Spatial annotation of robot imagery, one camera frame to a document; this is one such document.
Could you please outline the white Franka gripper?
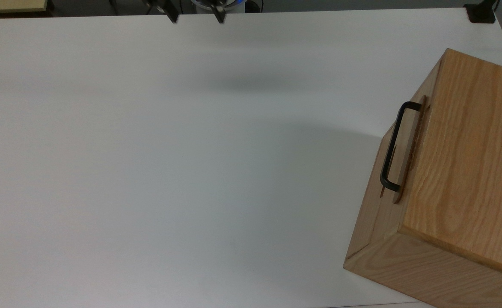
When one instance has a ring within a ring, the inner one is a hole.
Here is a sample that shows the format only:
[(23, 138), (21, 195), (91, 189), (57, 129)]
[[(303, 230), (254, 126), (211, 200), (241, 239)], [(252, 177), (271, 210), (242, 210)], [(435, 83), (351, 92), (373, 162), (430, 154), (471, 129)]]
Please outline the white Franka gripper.
[[(163, 13), (169, 18), (169, 20), (175, 24), (177, 23), (178, 17), (180, 15), (177, 10), (173, 0), (147, 0), (150, 4), (155, 6), (163, 7)], [(228, 6), (227, 0), (194, 0), (196, 5), (201, 5), (205, 7), (211, 6), (211, 11), (215, 15), (217, 21), (220, 24), (225, 23), (226, 10), (225, 6)]]

